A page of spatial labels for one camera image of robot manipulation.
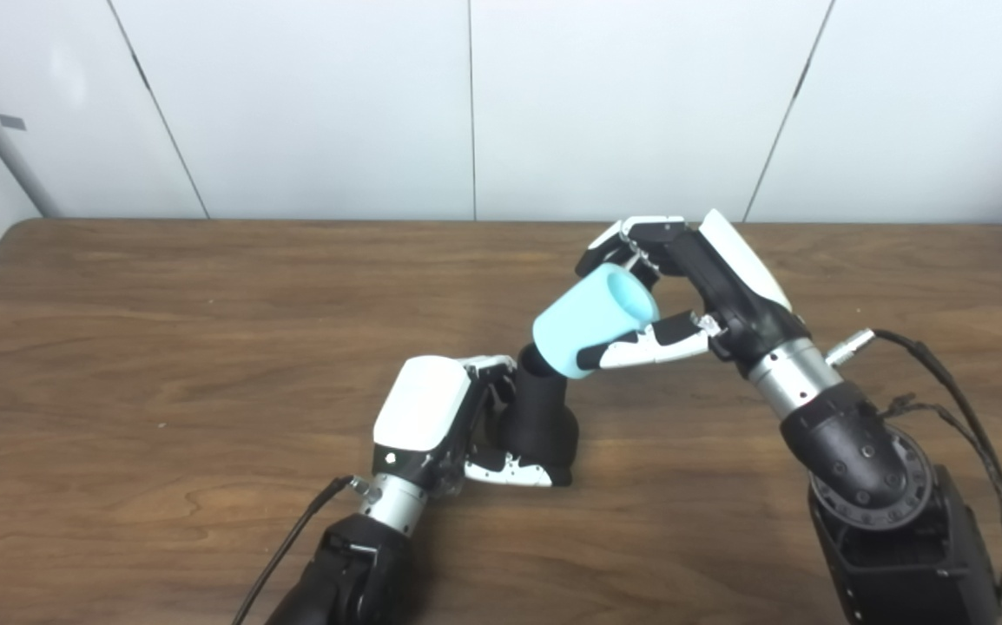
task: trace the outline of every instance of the panel seam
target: panel seam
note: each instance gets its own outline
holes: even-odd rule
[[[111,9],[111,15],[115,17],[115,24],[119,25],[119,32],[123,35],[123,42],[127,44],[127,51],[131,53],[131,60],[134,62],[134,67],[139,70],[139,76],[142,78],[142,84],[144,84],[147,93],[150,94],[150,102],[154,104],[154,110],[157,111],[157,117],[160,118],[160,124],[162,124],[162,127],[165,129],[165,134],[168,135],[168,142],[170,142],[172,150],[176,153],[176,159],[180,162],[180,169],[184,170],[184,177],[188,178],[188,185],[192,186],[192,193],[196,195],[196,202],[199,202],[199,210],[204,211],[204,218],[211,218],[211,214],[207,212],[207,205],[204,203],[204,198],[199,194],[199,188],[196,186],[196,181],[192,180],[192,173],[191,171],[188,171],[188,163],[184,160],[184,154],[180,153],[180,146],[176,145],[176,139],[172,137],[172,129],[168,126],[168,120],[165,119],[164,112],[160,110],[160,104],[157,103],[157,95],[150,87],[150,82],[146,79],[142,63],[139,63],[139,56],[134,52],[134,46],[131,46],[131,39],[127,36],[127,29],[123,28],[123,20],[120,20],[119,18],[119,11],[115,10],[115,5],[112,4],[112,0],[107,0],[107,7]]]
[[[815,36],[814,46],[810,47],[810,55],[807,55],[806,64],[803,66],[803,74],[798,78],[794,94],[791,94],[791,102],[787,103],[787,111],[784,112],[783,121],[779,122],[779,130],[776,131],[776,138],[771,142],[771,150],[768,150],[768,158],[764,161],[764,169],[760,170],[760,177],[756,180],[756,188],[752,189],[752,197],[747,200],[747,206],[744,208],[744,216],[740,218],[740,221],[747,221],[747,216],[752,213],[752,207],[756,204],[756,195],[760,193],[760,186],[764,184],[764,177],[768,173],[768,167],[771,166],[771,158],[775,157],[776,147],[779,147],[779,140],[783,138],[783,131],[787,127],[787,120],[791,117],[791,110],[794,110],[795,100],[803,92],[803,83],[806,82],[806,75],[810,73],[810,65],[814,62],[814,55],[818,52],[818,44],[822,42],[822,34],[826,32],[826,25],[830,23],[830,16],[834,12],[834,5],[836,3],[837,0],[830,0],[830,7],[826,9],[826,15],[822,17],[822,25],[818,27],[818,36]]]

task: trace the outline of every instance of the wood grain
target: wood grain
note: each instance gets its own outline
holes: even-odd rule
[[[0,244],[0,624],[215,625],[319,488],[369,468],[403,361],[513,354],[601,224],[24,222]],[[744,225],[819,344],[929,343],[1002,455],[1002,226]],[[663,309],[696,304],[684,283]],[[902,352],[847,368],[946,401]],[[839,624],[804,473],[711,357],[571,385],[576,485],[468,484],[418,534],[416,622]],[[966,445],[953,468],[998,551]],[[319,516],[268,587],[296,581]]]

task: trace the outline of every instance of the light blue cup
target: light blue cup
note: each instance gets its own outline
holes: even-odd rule
[[[556,372],[579,380],[592,373],[577,368],[582,349],[639,331],[656,320],[659,308],[651,292],[628,269],[607,262],[536,318],[532,341]]]

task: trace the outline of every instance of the black cable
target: black cable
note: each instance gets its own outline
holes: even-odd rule
[[[258,594],[263,592],[263,586],[266,586],[270,575],[274,574],[274,570],[282,562],[284,555],[290,551],[290,547],[296,542],[296,538],[300,537],[300,533],[304,531],[304,526],[308,525],[308,522],[320,511],[320,508],[323,508],[324,504],[330,502],[335,495],[339,494],[339,491],[346,488],[352,479],[355,479],[355,476],[345,475],[342,478],[332,479],[331,484],[328,484],[322,493],[317,495],[315,499],[312,499],[312,503],[308,505],[307,510],[304,510],[304,514],[300,515],[300,518],[296,520],[294,529],[290,530],[290,534],[284,539],[282,546],[278,547],[277,553],[270,559],[270,563],[266,565],[266,569],[263,570],[262,575],[259,575],[258,579],[256,579],[255,585],[250,586],[250,592],[246,593],[246,598],[242,600],[242,605],[238,606],[238,612],[235,613],[234,621],[231,621],[231,625],[240,625],[240,622],[245,620],[246,613],[250,612],[250,606],[255,605]]]
[[[978,455],[980,455],[980,459],[984,462],[985,469],[989,472],[992,486],[996,488],[996,493],[1000,498],[1000,506],[1002,507],[1002,466],[999,464],[998,455],[996,454],[996,451],[994,451],[994,446],[991,445],[991,440],[988,439],[988,435],[986,435],[984,424],[980,423],[979,417],[973,409],[973,405],[971,405],[970,401],[968,401],[961,389],[958,387],[957,381],[953,379],[953,374],[950,374],[948,369],[945,368],[945,365],[942,365],[941,361],[938,361],[937,356],[934,356],[934,353],[927,348],[926,344],[911,341],[905,336],[899,336],[899,334],[889,331],[874,329],[873,332],[875,333],[875,336],[881,338],[883,341],[887,341],[904,348],[916,361],[921,363],[923,368],[926,368],[930,374],[933,374],[934,379],[937,379],[937,381],[941,383],[941,386],[944,387],[946,391],[949,392],[949,395],[953,397],[953,400],[956,401],[957,407],[960,407],[961,414],[965,416],[965,421],[968,424],[971,433],[973,433],[974,440],[969,439],[968,436],[966,436],[966,439],[969,439],[969,443],[973,444],[973,447],[976,448]],[[961,424],[956,422],[951,414],[949,414],[949,417],[950,425],[956,427],[958,432],[963,433],[963,427]]]

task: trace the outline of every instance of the silver metal joint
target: silver metal joint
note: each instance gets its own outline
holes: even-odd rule
[[[420,521],[420,514],[425,511],[425,506],[428,504],[428,494],[425,490],[409,480],[397,478],[386,472],[375,475],[370,488],[377,490],[379,496],[374,502],[363,496],[359,514],[393,527],[406,537],[412,537],[413,531],[417,529],[417,522]]]
[[[355,475],[355,477],[351,479],[351,490],[358,493],[363,501],[369,502],[370,504],[378,503],[378,499],[381,498],[381,488],[373,486],[373,484],[367,482],[367,480],[360,475]]]
[[[784,420],[827,388],[837,387],[845,380],[826,364],[811,340],[799,338],[768,353],[747,373],[747,381],[756,385],[772,411]]]
[[[871,332],[871,329],[863,329],[837,344],[837,348],[831,349],[830,353],[826,354],[826,364],[834,369],[840,368],[843,364],[851,361],[852,357],[856,356],[862,349],[871,345],[873,341],[875,341],[875,333]]]

